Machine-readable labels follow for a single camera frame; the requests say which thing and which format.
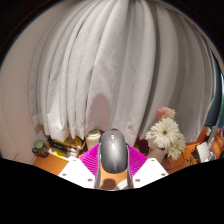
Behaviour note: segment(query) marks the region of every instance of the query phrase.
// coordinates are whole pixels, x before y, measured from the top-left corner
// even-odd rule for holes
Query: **white sheer curtain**
[[[116,128],[133,146],[166,106],[176,110],[186,141],[195,141],[214,98],[214,77],[205,39],[178,14],[145,0],[84,0],[37,46],[31,117],[53,139]]]

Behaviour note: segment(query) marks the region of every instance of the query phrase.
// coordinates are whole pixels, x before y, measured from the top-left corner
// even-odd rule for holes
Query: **white flower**
[[[146,140],[148,140],[148,146],[151,148],[151,149],[158,149],[158,145],[154,144],[153,141],[154,141],[154,138],[151,136],[151,132],[147,132],[146,133]]]
[[[152,143],[159,148],[168,148],[179,136],[178,125],[171,118],[162,118],[146,135],[146,140],[153,140]]]
[[[179,133],[175,142],[170,144],[167,149],[168,156],[172,157],[172,160],[177,160],[186,147],[184,135]]]

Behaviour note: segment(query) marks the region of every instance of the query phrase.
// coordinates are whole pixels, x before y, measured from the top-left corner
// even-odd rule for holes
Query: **gray device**
[[[117,130],[106,131],[101,136],[101,163],[108,173],[121,173],[128,166],[128,151],[123,134]]]

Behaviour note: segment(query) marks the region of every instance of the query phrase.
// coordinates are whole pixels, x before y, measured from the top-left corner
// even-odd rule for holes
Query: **pink flower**
[[[173,119],[176,112],[168,107],[161,107],[156,110],[157,117],[162,120],[162,118],[171,118]]]
[[[170,108],[168,108],[168,107],[163,107],[163,109],[166,111],[166,114],[165,114],[165,117],[166,117],[166,118],[167,118],[167,117],[169,117],[169,118],[171,118],[171,119],[174,118],[174,116],[175,116],[175,114],[176,114],[175,110],[172,110],[172,109],[170,109]]]
[[[162,118],[165,118],[165,115],[166,115],[166,111],[164,110],[163,107],[159,108],[156,110],[156,114],[157,114],[157,117],[162,120]]]

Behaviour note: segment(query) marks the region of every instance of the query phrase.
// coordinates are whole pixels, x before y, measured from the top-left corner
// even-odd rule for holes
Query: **flower vase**
[[[157,161],[159,163],[162,163],[164,156],[167,153],[167,149],[159,149],[159,148],[155,148],[155,149],[151,149],[149,148],[149,154],[146,156],[148,159],[149,158],[155,158],[157,159]]]

